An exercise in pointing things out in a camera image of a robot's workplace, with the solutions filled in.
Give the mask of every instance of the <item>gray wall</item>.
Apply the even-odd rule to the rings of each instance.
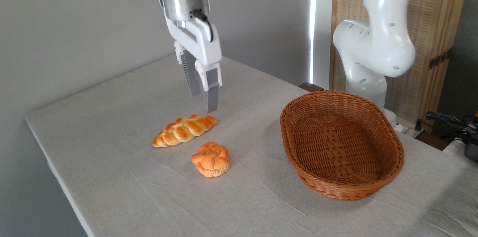
[[[462,118],[478,111],[478,0],[465,0],[449,62],[438,111]]]
[[[157,0],[0,2],[0,236],[85,236],[24,117],[172,54],[173,40]],[[316,77],[327,87],[329,0],[318,5]],[[296,85],[308,80],[309,0],[211,8],[223,55]]]

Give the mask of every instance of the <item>round bread roll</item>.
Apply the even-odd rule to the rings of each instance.
[[[205,177],[218,177],[231,166],[229,151],[223,145],[209,142],[201,146],[197,154],[191,156],[191,161]]]

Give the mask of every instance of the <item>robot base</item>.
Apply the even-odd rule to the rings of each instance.
[[[398,123],[396,114],[385,108],[382,110],[382,112],[385,114],[385,117],[390,122],[394,130],[398,132],[403,131],[403,126]]]

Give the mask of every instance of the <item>bamboo panel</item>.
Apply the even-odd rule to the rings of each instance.
[[[333,27],[345,19],[368,20],[362,0],[335,0]],[[415,123],[423,111],[438,101],[447,63],[428,70],[430,60],[449,49],[454,40],[463,0],[410,0],[407,20],[416,58],[401,77],[387,78],[385,106],[406,121]],[[338,52],[331,52],[331,87],[345,91],[345,75]]]
[[[447,0],[449,6],[445,9],[447,19],[444,23],[444,29],[441,32],[440,40],[437,43],[437,52],[444,52],[447,47],[452,46],[454,38],[456,36],[456,30],[458,28],[459,17],[463,8],[464,0]],[[448,68],[448,61],[440,64],[437,70],[430,70],[429,74],[434,74],[432,81],[426,82],[425,85],[431,86],[431,91],[424,94],[423,103],[420,108],[419,118],[424,118],[427,111],[436,111],[438,109],[438,102],[440,101],[440,95],[442,92],[444,78]]]

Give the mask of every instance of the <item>hinge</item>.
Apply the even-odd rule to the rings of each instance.
[[[431,70],[433,67],[438,66],[440,63],[444,63],[445,60],[449,59],[451,57],[451,51],[453,48],[450,48],[449,50],[441,53],[440,55],[436,56],[435,58],[432,58],[430,60],[430,65],[428,66],[428,69]]]

